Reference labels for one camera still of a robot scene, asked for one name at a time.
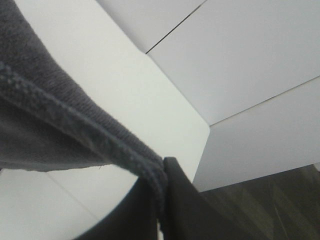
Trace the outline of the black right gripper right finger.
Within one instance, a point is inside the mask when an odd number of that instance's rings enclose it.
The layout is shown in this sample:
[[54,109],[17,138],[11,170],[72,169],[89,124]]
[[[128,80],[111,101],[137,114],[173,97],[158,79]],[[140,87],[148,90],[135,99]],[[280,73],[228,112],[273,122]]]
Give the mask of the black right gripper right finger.
[[243,187],[202,194],[178,161],[164,159],[168,177],[166,240],[273,240],[275,224],[262,205]]

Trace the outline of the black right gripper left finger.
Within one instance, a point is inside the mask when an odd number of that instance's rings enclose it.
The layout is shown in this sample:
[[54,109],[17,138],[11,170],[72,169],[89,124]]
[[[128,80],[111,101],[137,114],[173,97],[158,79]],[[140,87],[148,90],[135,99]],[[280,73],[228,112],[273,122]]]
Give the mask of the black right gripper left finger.
[[124,199],[78,240],[157,240],[157,212],[153,193],[138,179]]

